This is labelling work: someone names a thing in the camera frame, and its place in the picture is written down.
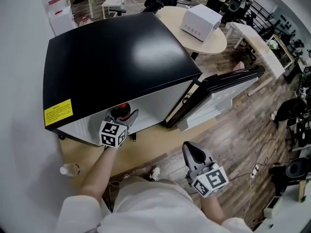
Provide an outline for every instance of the red label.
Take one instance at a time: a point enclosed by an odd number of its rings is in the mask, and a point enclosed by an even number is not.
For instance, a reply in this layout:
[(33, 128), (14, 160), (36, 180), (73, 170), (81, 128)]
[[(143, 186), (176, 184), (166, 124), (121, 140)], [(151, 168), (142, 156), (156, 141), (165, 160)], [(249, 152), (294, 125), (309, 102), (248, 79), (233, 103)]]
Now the red label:
[(51, 1), (49, 1), (49, 5), (54, 4), (54, 3), (58, 2), (58, 1), (60, 1), (60, 0), (51, 0)]

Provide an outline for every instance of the person's right arm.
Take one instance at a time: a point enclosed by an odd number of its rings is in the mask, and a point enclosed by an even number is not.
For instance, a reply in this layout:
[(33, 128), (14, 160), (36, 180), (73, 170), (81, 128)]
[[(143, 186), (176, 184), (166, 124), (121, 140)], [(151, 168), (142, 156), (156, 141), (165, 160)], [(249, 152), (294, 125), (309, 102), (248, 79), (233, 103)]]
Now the person's right arm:
[(226, 220), (224, 211), (222, 210), (215, 195), (211, 195), (207, 198), (200, 196), (200, 200), (202, 212), (208, 219), (219, 225)]

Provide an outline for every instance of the bottle cap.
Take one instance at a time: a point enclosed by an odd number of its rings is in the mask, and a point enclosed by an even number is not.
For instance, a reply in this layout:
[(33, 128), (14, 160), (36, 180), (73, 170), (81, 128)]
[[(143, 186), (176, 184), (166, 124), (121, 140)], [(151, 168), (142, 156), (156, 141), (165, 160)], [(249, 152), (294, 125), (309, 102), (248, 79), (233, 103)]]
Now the bottle cap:
[(63, 166), (59, 169), (59, 171), (60, 171), (61, 174), (67, 174), (68, 173), (67, 168), (65, 168)]

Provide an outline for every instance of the light wood board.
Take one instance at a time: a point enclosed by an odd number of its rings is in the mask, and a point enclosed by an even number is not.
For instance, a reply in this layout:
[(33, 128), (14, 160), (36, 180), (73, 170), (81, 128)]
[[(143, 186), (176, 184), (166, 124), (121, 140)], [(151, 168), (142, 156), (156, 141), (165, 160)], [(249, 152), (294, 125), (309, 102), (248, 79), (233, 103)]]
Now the light wood board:
[[(181, 146), (210, 127), (216, 125), (212, 118), (192, 129), (180, 132), (177, 127), (166, 129), (160, 124), (137, 132), (137, 141), (128, 137), (118, 149), (111, 176), (132, 170), (144, 163)], [(60, 140), (65, 163), (77, 163), (82, 172), (72, 179), (72, 184), (79, 187), (83, 178), (102, 154), (103, 147), (92, 147), (70, 139)]]

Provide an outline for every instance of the white cable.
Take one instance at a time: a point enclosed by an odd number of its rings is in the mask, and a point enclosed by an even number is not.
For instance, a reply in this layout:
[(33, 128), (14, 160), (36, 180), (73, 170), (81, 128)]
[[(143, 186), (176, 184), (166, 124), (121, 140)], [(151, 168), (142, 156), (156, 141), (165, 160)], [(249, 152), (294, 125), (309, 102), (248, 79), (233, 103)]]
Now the white cable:
[(251, 190), (251, 196), (250, 196), (250, 198), (249, 198), (248, 207), (247, 207), (247, 209), (246, 209), (246, 211), (245, 211), (243, 220), (244, 220), (244, 218), (245, 218), (245, 216), (246, 216), (246, 213), (247, 213), (247, 211), (248, 211), (248, 209), (249, 209), (249, 206), (250, 206), (250, 204), (251, 204), (251, 201), (252, 201), (252, 182), (251, 182), (251, 175), (249, 175), (249, 187), (250, 187), (250, 190)]

